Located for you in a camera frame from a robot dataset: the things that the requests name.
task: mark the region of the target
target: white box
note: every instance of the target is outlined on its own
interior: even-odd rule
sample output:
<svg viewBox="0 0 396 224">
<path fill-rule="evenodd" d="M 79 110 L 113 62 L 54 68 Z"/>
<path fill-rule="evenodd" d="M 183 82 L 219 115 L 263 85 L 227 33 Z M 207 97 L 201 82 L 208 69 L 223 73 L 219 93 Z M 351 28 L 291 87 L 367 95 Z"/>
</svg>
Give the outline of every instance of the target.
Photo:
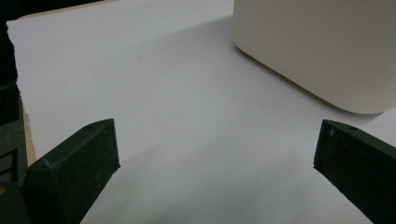
<svg viewBox="0 0 396 224">
<path fill-rule="evenodd" d="M 396 106 L 396 1 L 235 0 L 238 48 L 332 105 Z"/>
</svg>

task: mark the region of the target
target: white table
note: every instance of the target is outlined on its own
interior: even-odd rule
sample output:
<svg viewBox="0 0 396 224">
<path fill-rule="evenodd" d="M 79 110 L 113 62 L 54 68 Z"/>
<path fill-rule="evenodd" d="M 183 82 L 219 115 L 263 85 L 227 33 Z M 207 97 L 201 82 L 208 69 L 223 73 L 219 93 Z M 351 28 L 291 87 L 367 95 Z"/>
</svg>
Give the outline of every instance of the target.
<svg viewBox="0 0 396 224">
<path fill-rule="evenodd" d="M 130 0 L 8 23 L 37 157 L 115 119 L 121 168 L 83 223 L 370 223 L 313 169 L 320 123 L 396 146 L 396 110 L 324 103 L 238 50 L 232 15 Z"/>
</svg>

